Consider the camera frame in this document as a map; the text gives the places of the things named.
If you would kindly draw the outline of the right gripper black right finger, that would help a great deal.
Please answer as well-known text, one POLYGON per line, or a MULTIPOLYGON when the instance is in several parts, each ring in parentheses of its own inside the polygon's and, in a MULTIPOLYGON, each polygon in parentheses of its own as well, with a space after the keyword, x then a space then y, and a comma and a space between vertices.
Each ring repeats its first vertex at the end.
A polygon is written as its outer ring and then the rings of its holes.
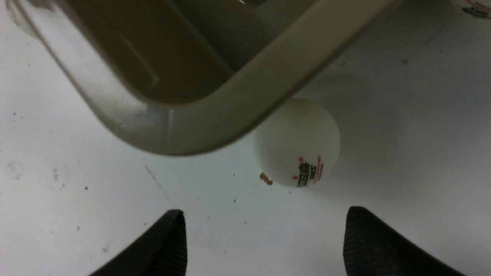
POLYGON ((361 206, 346 215, 343 261, 349 276, 461 275, 361 206))

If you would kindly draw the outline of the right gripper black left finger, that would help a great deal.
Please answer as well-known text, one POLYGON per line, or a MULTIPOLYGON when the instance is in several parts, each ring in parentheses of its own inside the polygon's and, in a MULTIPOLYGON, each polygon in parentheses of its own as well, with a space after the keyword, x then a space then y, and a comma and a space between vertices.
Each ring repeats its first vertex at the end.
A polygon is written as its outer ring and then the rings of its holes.
POLYGON ((183 211, 172 209, 93 276, 184 276, 188 265, 183 211))

